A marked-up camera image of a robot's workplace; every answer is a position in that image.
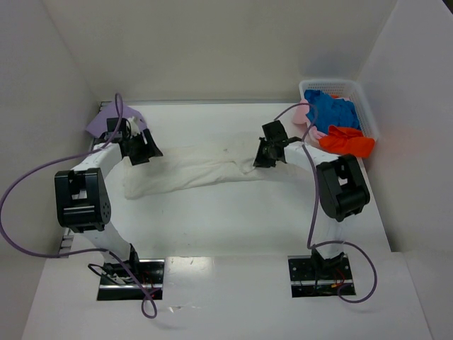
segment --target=blue cloth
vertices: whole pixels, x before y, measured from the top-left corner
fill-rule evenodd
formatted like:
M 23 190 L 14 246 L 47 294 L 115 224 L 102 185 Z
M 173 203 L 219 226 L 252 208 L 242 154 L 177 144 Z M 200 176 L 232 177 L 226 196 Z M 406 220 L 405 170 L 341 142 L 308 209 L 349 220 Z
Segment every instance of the blue cloth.
M 353 102 L 345 101 L 344 99 L 334 99 L 319 90 L 306 90 L 304 97 L 310 104 L 318 108 L 319 116 L 315 122 L 318 131 L 328 134 L 329 125 L 361 130 Z M 306 116 L 312 122 L 314 109 L 310 108 Z

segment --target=laundry basket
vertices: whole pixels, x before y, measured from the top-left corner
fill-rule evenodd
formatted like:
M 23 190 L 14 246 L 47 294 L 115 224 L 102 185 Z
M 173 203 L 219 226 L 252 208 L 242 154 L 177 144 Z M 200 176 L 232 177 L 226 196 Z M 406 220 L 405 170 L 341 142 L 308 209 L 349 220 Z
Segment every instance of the laundry basket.
M 355 111 L 357 112 L 363 135 L 373 138 L 376 141 L 378 140 L 379 133 L 371 108 L 365 98 L 362 87 L 356 81 L 344 79 L 303 80 L 299 84 L 299 90 L 301 98 L 304 98 L 305 90 L 321 90 L 326 94 L 349 98 L 355 105 Z

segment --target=white table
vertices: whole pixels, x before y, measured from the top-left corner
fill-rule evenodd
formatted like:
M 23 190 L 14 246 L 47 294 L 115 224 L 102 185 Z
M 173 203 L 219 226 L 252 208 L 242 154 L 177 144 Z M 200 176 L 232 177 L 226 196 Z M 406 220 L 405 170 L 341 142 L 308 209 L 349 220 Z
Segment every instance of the white table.
M 216 135 L 260 132 L 289 104 L 133 106 L 162 148 L 196 145 Z M 288 135 L 299 134 L 289 121 Z M 400 254 L 390 252 L 374 197 L 348 220 L 346 239 L 372 257 L 374 297 L 348 305 L 337 297 L 291 298 L 287 256 L 305 249 L 313 208 L 312 174 L 294 182 L 242 182 L 125 200 L 122 165 L 106 179 L 112 221 L 141 258 L 167 257 L 159 316 L 145 319 L 138 301 L 97 302 L 98 278 L 86 270 L 99 254 L 48 260 L 23 339 L 430 339 Z M 83 237 L 73 250 L 89 247 Z M 372 272 L 354 250 L 357 294 Z

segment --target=orange cloth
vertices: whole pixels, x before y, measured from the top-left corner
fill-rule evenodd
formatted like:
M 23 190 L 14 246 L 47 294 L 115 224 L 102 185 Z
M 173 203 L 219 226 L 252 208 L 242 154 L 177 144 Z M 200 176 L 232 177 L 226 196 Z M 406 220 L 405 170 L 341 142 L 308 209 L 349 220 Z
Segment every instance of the orange cloth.
M 372 138 L 363 137 L 362 131 L 351 127 L 328 127 L 328 135 L 319 140 L 319 145 L 334 154 L 353 154 L 367 158 L 374 147 Z

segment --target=mounting plate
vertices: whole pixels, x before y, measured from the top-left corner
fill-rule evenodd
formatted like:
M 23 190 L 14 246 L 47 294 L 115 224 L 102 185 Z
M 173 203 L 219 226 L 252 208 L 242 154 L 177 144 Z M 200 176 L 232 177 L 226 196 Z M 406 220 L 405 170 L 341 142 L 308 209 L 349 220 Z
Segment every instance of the mounting plate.
M 148 289 L 160 288 L 152 297 L 162 300 L 162 284 L 164 282 L 163 259 L 140 260 L 139 268 L 144 275 L 138 278 Z M 105 278 L 99 283 L 98 301 L 143 300 L 144 294 L 136 284 L 113 284 Z
M 349 259 L 346 256 L 342 258 L 338 271 L 323 274 L 318 278 L 318 282 L 310 256 L 290 256 L 288 266 L 291 293 L 294 298 L 337 295 L 338 287 L 332 285 L 342 281 L 341 274 L 345 277 L 344 283 L 351 283 L 341 290 L 341 295 L 355 295 Z

